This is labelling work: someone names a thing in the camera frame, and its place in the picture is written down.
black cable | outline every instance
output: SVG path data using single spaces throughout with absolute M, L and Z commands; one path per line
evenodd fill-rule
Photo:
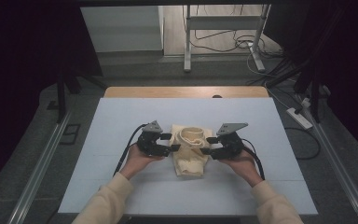
M 132 138 L 133 136 L 136 135 L 136 133 L 138 133 L 138 131 L 143 128 L 144 126 L 146 126 L 147 124 L 142 124 L 141 126 L 139 126 L 138 128 L 135 129 L 135 131 L 133 132 L 130 140 L 129 140 L 129 143 L 127 144 L 126 148 L 124 149 L 123 151 L 123 154 L 121 155 L 121 158 L 120 158 L 120 161 L 118 161 L 118 164 L 117 164 L 117 167 L 116 167 L 116 170 L 115 172 L 113 173 L 113 175 L 115 175 L 119 170 L 120 170 L 120 167 L 121 167 L 121 164 L 123 164 L 123 161 L 124 159 L 126 159 L 126 156 L 127 156 L 127 153 L 130 149 L 130 146 L 131 146 L 131 142 L 132 142 Z
M 236 7 L 237 5 L 234 5 L 234 8 L 232 9 L 232 12 L 230 13 L 230 15 L 234 15 L 235 14 L 235 7 Z
M 229 51 L 232 51 L 234 49 L 237 49 L 237 47 L 233 48 L 233 49 L 211 49 L 211 48 L 208 48 L 208 47 L 205 47 L 205 46 L 198 46 L 198 45 L 195 45 L 193 44 L 191 41 L 190 41 L 190 44 L 194 47 L 194 48 L 199 48 L 199 49 L 209 49 L 209 50 L 213 50 L 213 51 L 217 51 L 217 52 L 229 52 Z
M 247 142 L 247 143 L 249 143 L 251 146 L 252 146 L 252 150 L 254 151 L 254 153 L 255 153 L 255 147 L 254 147 L 254 145 L 250 142 L 250 141 L 248 141 L 248 140 L 246 140 L 246 139 L 244 139 L 244 138 L 242 138 L 241 139 L 242 141 L 245 141 L 245 142 Z
M 257 167 L 258 167 L 258 172 L 260 173 L 261 178 L 263 180 L 265 180 L 266 178 L 264 177 L 263 166 L 261 165 L 261 161 L 260 161 L 260 159 L 258 159 L 258 156 L 248 147 L 244 147 L 243 150 L 245 150 L 247 153 L 251 154 L 251 156 L 255 159 L 255 163 L 257 164 Z
M 240 38 L 242 37 L 255 37 L 254 35 L 240 35 L 237 38 L 235 38 L 237 31 L 234 32 L 234 36 L 232 36 L 232 39 L 236 42 L 236 44 L 238 44 L 238 42 L 240 42 L 240 44 L 242 44 L 243 42 L 253 42 L 253 40 L 240 40 Z M 264 41 L 263 38 L 259 37 L 259 40 L 262 42 L 263 44 L 263 48 L 261 49 L 259 46 L 257 46 L 258 52 L 260 53 L 260 55 L 264 58 L 267 59 L 272 59 L 272 58 L 283 58 L 284 52 L 268 52 L 266 51 L 266 42 Z
M 243 4 L 242 4 L 242 7 L 241 7 L 240 15 L 242 15 L 242 10 L 243 10 Z
M 216 33 L 216 34 L 213 34 L 213 35 L 206 35 L 206 36 L 203 36 L 203 37 L 197 37 L 197 30 L 195 30 L 194 36 L 196 37 L 196 39 L 201 40 L 201 39 L 212 37 L 214 35 L 222 35 L 222 34 L 229 33 L 229 32 L 233 32 L 233 30 L 227 30 L 227 31 L 222 31 L 222 32 L 219 32 L 219 33 Z
M 254 151 L 252 151 L 252 150 L 251 150 L 250 148 L 248 148 L 248 147 L 245 147 L 243 150 L 246 151 L 247 153 L 251 154 L 251 156 L 255 159 L 255 163 L 257 163 L 257 167 L 258 167 L 258 172 L 260 172 L 261 178 L 262 178 L 263 180 L 265 180 L 266 178 L 264 177 L 263 165 L 261 165 L 261 161 L 260 161 L 260 159 L 258 159 L 257 154 L 255 153 L 255 147 L 254 147 L 254 145 L 253 145 L 250 141 L 248 141 L 248 140 L 246 140 L 246 139 L 244 139 L 244 138 L 242 138 L 241 140 L 242 140 L 242 141 L 246 141 L 247 143 L 249 143 L 249 144 L 252 146 L 252 148 L 253 148 Z
M 283 72 L 288 67 L 292 65 L 292 62 L 288 57 L 284 57 L 283 60 L 281 60 L 277 66 L 275 66 L 270 72 L 268 72 L 269 75 L 278 75 L 280 72 Z
M 313 136 L 311 133 L 309 133 L 303 129 L 298 129 L 298 128 L 284 128 L 284 129 L 285 130 L 296 130 L 296 131 L 299 131 L 302 133 L 306 133 L 310 137 L 312 137 L 313 140 L 315 140 L 316 144 L 318 145 L 318 149 L 316 150 L 315 154 L 313 154 L 312 156 L 309 156 L 309 157 L 296 157 L 297 160 L 300 160 L 300 161 L 311 160 L 311 159 L 316 158 L 321 153 L 321 149 L 322 149 L 321 144 L 319 143 L 318 139 L 315 136 Z
M 281 91 L 281 92 L 285 93 L 286 95 L 288 95 L 290 98 L 292 98 L 292 100 L 293 100 L 296 104 L 298 104 L 298 105 L 301 106 L 301 108 L 302 108 L 302 104 L 299 103 L 299 102 L 295 99 L 295 97 L 293 97 L 289 92 L 283 91 L 282 89 L 280 89 L 280 88 L 278 88 L 278 87 L 275 87 L 275 89 L 277 89 L 278 91 Z
M 249 80 L 249 81 L 246 81 L 246 82 L 245 82 L 245 85 L 247 85 L 247 86 L 252 86 L 252 84 L 254 84 L 254 83 L 258 82 L 258 81 L 261 81 L 261 80 L 263 80 L 263 79 L 266 79 L 266 78 L 267 78 L 267 77 L 261 77 L 261 78 L 259 78 L 259 79 Z

sleeve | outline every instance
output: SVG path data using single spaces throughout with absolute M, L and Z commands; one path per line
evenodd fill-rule
M 130 181 L 117 172 L 107 185 L 101 186 L 89 199 L 73 223 L 118 223 L 123 216 L 125 201 L 132 191 Z
M 268 181 L 263 181 L 252 188 L 258 208 L 257 217 L 261 224 L 303 223 L 296 209 L 281 194 L 275 192 Z

wall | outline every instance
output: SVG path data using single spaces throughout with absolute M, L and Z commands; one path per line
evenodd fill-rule
M 158 7 L 82 7 L 96 52 L 162 50 Z

metal frame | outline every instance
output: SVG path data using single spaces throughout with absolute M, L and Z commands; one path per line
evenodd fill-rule
M 322 124 L 316 122 L 309 109 L 304 109 L 304 111 L 307 119 L 312 123 L 318 139 L 321 141 L 321 144 L 324 148 L 325 156 L 329 160 L 337 176 L 337 179 L 341 184 L 341 187 L 347 194 L 347 197 L 350 200 L 356 215 L 358 216 L 358 188 L 356 187 L 356 184 L 351 179 L 351 176 L 345 169 L 344 164 L 342 164 L 341 159 L 339 158 L 338 154 L 336 153 L 336 150 L 334 149 L 334 146 L 331 144 L 330 140 L 327 137 L 327 134 L 324 132 Z
M 191 16 L 190 5 L 187 5 L 185 72 L 191 71 L 191 30 L 256 30 L 253 43 L 248 43 L 258 72 L 266 72 L 266 68 L 258 53 L 258 42 L 263 33 L 270 5 L 263 8 L 261 16 Z
M 70 106 L 62 118 L 62 122 L 56 124 L 54 131 L 49 138 L 45 148 L 43 149 L 42 155 L 40 156 L 39 161 L 37 162 L 30 178 L 28 179 L 27 185 L 22 191 L 22 194 L 17 201 L 17 204 L 14 207 L 7 223 L 22 223 L 27 216 L 31 204 L 34 200 L 34 196 L 36 195 L 42 179 L 45 176 L 48 165 L 50 164 L 55 149 L 59 144 L 62 133 L 66 124 L 68 123 L 69 118 L 71 117 L 71 114 L 72 109 Z

power strip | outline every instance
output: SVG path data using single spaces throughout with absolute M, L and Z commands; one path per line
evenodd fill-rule
M 313 127 L 312 124 L 307 119 L 305 119 L 301 114 L 296 114 L 295 111 L 296 110 L 294 108 L 290 108 L 286 110 L 286 112 L 290 115 L 290 117 L 292 117 L 295 121 L 297 121 L 297 123 L 301 125 L 303 129 L 307 130 Z

